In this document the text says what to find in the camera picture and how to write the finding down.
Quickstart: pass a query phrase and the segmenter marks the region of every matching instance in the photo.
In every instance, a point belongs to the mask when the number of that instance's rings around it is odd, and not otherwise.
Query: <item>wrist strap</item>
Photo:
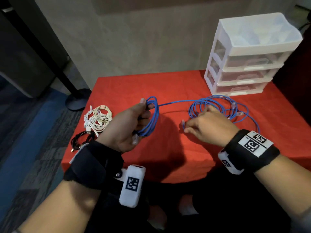
[[[251,172],[270,164],[280,154],[273,142],[254,131],[245,129],[240,130],[224,150],[236,169]]]
[[[92,189],[102,189],[107,178],[118,173],[123,163],[121,153],[92,141],[76,154],[64,174],[64,180],[73,180]]]

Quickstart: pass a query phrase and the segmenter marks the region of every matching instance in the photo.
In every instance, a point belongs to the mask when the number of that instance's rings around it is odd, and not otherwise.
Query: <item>metal screw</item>
[[[116,178],[120,178],[121,176],[123,175],[123,173],[122,173],[122,171],[120,171],[120,172],[118,172],[117,174],[116,174]]]

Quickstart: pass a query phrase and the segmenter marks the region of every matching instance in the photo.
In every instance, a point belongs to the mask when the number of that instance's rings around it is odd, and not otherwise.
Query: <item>black pole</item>
[[[91,94],[90,89],[77,90],[75,86],[70,82],[62,69],[56,64],[48,51],[42,46],[40,41],[19,17],[17,12],[11,6],[8,0],[0,0],[0,9],[2,14],[10,21],[20,35],[26,40],[26,42],[32,47],[32,49],[41,57],[50,70],[55,74],[57,78],[64,84],[69,90],[71,95],[66,100],[66,107],[72,111],[79,111],[85,108],[88,98]]]

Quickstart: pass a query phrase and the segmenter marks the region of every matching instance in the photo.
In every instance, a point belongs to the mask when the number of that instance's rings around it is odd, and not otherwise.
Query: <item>hand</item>
[[[118,152],[131,151],[139,143],[133,143],[133,132],[143,129],[149,123],[151,113],[146,110],[147,101],[142,98],[140,103],[117,114],[96,140]]]
[[[239,131],[227,117],[214,106],[206,106],[198,117],[186,122],[185,133],[195,135],[200,141],[225,147]]]

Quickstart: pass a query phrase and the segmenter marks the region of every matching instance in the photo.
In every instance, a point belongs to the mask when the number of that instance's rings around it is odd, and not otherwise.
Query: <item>round black base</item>
[[[79,89],[78,90],[82,95],[81,98],[74,98],[73,95],[69,95],[66,99],[65,106],[71,111],[81,111],[84,110],[86,103],[91,95],[90,89]]]

